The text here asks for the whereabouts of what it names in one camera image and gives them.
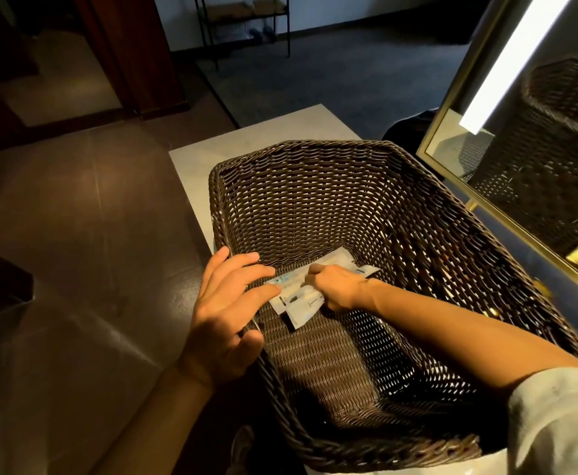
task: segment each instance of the mirror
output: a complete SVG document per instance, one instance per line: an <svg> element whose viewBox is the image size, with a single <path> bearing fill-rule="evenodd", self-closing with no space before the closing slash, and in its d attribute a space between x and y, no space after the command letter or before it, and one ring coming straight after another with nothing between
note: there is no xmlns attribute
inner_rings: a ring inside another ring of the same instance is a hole
<svg viewBox="0 0 578 475"><path fill-rule="evenodd" d="M419 155L578 271L578 0L494 0Z"/></svg>

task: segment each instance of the forearm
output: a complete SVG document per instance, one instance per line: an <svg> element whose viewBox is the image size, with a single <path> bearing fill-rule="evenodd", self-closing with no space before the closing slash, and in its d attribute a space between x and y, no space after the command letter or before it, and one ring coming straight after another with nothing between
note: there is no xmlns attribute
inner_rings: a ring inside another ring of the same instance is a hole
<svg viewBox="0 0 578 475"><path fill-rule="evenodd" d="M504 396L541 370L578 367L578 359L518 327L379 280L363 284L359 306Z"/></svg>
<svg viewBox="0 0 578 475"><path fill-rule="evenodd" d="M167 368L91 475L169 475L212 391Z"/></svg>

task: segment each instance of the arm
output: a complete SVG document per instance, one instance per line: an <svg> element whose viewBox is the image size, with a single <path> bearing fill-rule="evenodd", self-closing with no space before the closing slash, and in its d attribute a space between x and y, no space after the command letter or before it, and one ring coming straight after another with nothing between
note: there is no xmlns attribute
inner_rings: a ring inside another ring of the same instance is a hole
<svg viewBox="0 0 578 475"><path fill-rule="evenodd" d="M197 417L216 385L245 373L262 350L258 331L237 334L258 309L280 293L275 285L247 286L275 270L257 253L236 255L223 247L204 272L181 357L154 389L91 475L169 475Z"/></svg>
<svg viewBox="0 0 578 475"><path fill-rule="evenodd" d="M530 375L578 367L578 359L527 331L435 298L412 293L336 265L311 265L307 282L333 310L379 315L436 358L507 398Z"/></svg>

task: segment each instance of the gold mirror frame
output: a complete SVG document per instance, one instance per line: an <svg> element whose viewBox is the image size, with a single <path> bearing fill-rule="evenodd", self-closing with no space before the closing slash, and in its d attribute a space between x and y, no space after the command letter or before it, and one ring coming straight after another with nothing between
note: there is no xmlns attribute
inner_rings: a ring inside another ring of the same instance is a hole
<svg viewBox="0 0 578 475"><path fill-rule="evenodd" d="M443 122L447 111L450 109L457 95L465 86L471 72L474 70L476 63L484 54L485 49L489 47L488 41L492 38L496 30L499 30L502 20L506 17L512 9L515 9L521 0L492 0L483 20L476 31L475 37L469 46L469 50L461 63L452 84L450 85L440 108L436 112L436 116L430 125L427 133L423 137L423 141L417 151L417 155L421 160L426 162L430 167L436 170L440 175L444 176L446 180L453 183L459 190L464 192L468 197L467 207L474 209L476 206L481 206L486 209L494 218L498 219L505 227L511 230L520 239L526 242L531 248L536 250L540 255L552 262L556 267L561 269L572 281L578 285L578 269L575 268L568 260L554 253L545 244L531 235L519 224L515 223L508 215L506 215L499 208L495 207L490 201L479 194L475 189L471 188L467 183L463 182L458 176L454 175L450 170L444 167L440 162L434 159L427 153L428 147L438 127Z"/></svg>

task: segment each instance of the black metal shelf rack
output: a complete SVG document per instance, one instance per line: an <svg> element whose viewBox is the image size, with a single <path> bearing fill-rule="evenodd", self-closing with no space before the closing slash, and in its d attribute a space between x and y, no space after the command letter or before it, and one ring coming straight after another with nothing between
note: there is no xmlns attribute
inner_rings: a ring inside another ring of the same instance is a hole
<svg viewBox="0 0 578 475"><path fill-rule="evenodd" d="M289 15L289 0L286 0L286 3L283 3L281 0L254 0L252 5L240 2L214 6L207 5L206 0L201 0L201 4L199 5L199 0L195 0L195 6L197 8L197 17L199 19L199 28L201 30L201 38L204 47L208 46L206 40L207 30L207 38L210 40L212 60L214 61L214 66L217 70L219 69L219 62L216 55L214 37L212 36L213 26L245 23L246 21L254 19L273 18L274 34L277 36L276 18L278 16L286 16L287 57L291 56L291 19Z"/></svg>

